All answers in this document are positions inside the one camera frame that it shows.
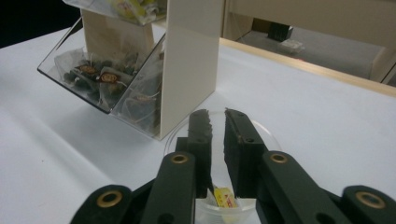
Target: acrylic bin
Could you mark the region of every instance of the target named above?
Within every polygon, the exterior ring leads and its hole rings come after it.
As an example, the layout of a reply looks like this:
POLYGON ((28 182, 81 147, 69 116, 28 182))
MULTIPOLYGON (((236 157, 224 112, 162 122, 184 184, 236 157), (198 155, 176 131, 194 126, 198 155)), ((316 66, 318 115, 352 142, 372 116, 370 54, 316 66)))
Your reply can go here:
POLYGON ((151 24, 81 10, 82 19, 38 71, 104 113, 162 139, 216 88, 221 6, 219 0, 168 1, 166 35, 157 43, 151 24))

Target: small yellow package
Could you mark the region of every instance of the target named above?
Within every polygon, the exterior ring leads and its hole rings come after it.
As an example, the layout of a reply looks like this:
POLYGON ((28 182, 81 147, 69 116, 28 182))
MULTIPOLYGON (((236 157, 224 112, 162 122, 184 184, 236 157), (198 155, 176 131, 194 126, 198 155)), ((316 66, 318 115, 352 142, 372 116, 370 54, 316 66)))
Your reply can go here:
POLYGON ((214 193, 219 207, 235 208, 238 206, 233 193, 228 188, 215 188, 214 193))
POLYGON ((156 20, 159 11, 156 0, 107 0, 124 19, 137 20, 140 24, 156 20))

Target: transparent dish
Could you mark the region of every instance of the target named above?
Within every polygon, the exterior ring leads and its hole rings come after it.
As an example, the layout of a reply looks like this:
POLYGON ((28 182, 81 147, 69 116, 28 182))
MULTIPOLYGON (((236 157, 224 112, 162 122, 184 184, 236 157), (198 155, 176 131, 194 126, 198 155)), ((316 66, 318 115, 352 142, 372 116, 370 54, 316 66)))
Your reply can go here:
MULTIPOLYGON (((224 162, 223 140, 225 131, 224 112, 209 112, 210 123, 212 125, 212 181, 219 188, 229 188, 233 191, 231 179, 228 175, 227 166, 224 162)), ((275 137, 259 122, 250 118, 257 132, 261 136, 269 150, 281 151, 279 143, 275 137)), ((177 138, 187 137, 189 129, 189 119, 183 120, 170 134, 166 142, 164 155, 175 151, 177 138)), ((195 201, 195 223, 226 223, 242 224, 255 211, 255 199, 237 198, 236 208, 221 208, 216 205, 213 197, 197 199, 195 201)))

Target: wooden edge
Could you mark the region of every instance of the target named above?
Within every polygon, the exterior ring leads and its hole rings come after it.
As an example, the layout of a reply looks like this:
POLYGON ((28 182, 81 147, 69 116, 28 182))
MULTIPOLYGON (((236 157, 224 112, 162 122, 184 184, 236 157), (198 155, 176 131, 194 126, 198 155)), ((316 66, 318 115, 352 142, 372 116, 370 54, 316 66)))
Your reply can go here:
POLYGON ((253 55, 257 55, 272 61, 275 61, 277 63, 283 63, 285 65, 291 66, 291 67, 295 67, 301 70, 304 70, 306 72, 310 72, 319 76, 323 76, 323 77, 330 77, 330 78, 334 78, 337 79, 339 81, 354 85, 354 86, 358 86, 370 91, 376 91, 378 93, 382 93, 388 96, 392 96, 392 97, 396 97, 396 88, 391 87, 391 86, 387 86, 385 84, 381 84, 378 82, 373 82, 371 80, 368 79, 364 79, 361 77, 354 77, 350 74, 347 73, 342 73, 342 72, 338 72, 329 68, 325 68, 325 67, 321 67, 312 63, 306 63, 306 62, 302 62, 287 56, 283 56, 280 54, 276 54, 264 49, 258 49, 258 48, 254 48, 248 45, 244 45, 238 42, 234 42, 228 39, 224 39, 221 38, 220 39, 220 44, 222 46, 226 46, 229 48, 233 48, 233 49, 238 49, 241 51, 244 51, 246 53, 250 53, 253 55))

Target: plastic wrapper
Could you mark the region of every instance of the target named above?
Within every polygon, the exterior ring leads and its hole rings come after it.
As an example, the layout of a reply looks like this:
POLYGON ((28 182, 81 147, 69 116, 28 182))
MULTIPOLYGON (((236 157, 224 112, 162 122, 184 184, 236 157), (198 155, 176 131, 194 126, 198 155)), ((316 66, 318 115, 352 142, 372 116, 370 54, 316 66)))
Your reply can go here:
POLYGON ((143 64, 134 81, 113 111, 117 116, 139 127, 145 133, 157 133, 161 119, 163 86, 163 42, 143 64))
POLYGON ((64 0, 64 2, 73 7, 139 25, 163 19, 167 7, 166 0, 64 0))
POLYGON ((137 73, 138 57, 133 55, 114 61, 84 52, 83 49, 74 49, 56 56, 55 64, 64 85, 93 104, 109 110, 137 73))
POLYGON ((303 43, 292 39, 287 39, 279 43, 278 48, 289 54, 300 53, 303 49, 305 49, 303 43))

